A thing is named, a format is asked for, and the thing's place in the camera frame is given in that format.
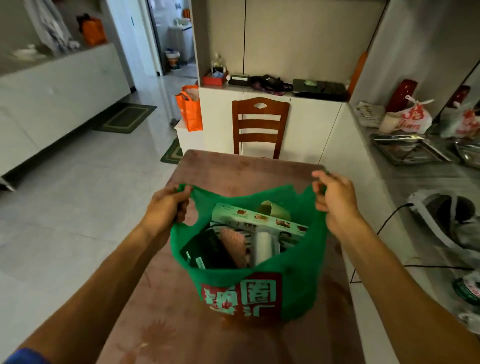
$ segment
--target floor mat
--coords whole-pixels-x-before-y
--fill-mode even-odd
[[[163,155],[160,161],[163,163],[179,164],[182,157],[183,152],[180,148],[179,139],[177,138],[173,141],[172,145],[170,148],[168,148],[167,152]]]
[[[95,125],[93,130],[130,134],[155,109],[156,106],[116,102],[92,119],[92,123]]]

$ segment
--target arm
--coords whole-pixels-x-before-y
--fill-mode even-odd
[[[167,243],[173,222],[185,219],[190,193],[191,187],[155,193],[140,224],[20,348],[51,364],[94,364],[150,260]]]
[[[312,175],[320,179],[313,183],[316,208],[327,212],[328,228],[361,276],[399,362],[477,363],[477,338],[422,290],[378,238],[358,211],[352,182],[322,171]]]

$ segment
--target person's left hand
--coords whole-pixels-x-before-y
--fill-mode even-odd
[[[167,243],[173,223],[185,220],[192,189],[186,186],[185,191],[178,192],[176,186],[167,186],[154,193],[139,226],[152,241],[158,242],[158,249]]]

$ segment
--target doorway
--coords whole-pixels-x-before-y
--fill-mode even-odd
[[[150,13],[164,75],[197,79],[189,0],[145,0]],[[167,50],[180,53],[179,69],[172,69]]]

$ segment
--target blue sleeve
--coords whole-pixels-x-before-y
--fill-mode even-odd
[[[20,349],[14,352],[3,364],[50,364],[50,362],[32,349]]]

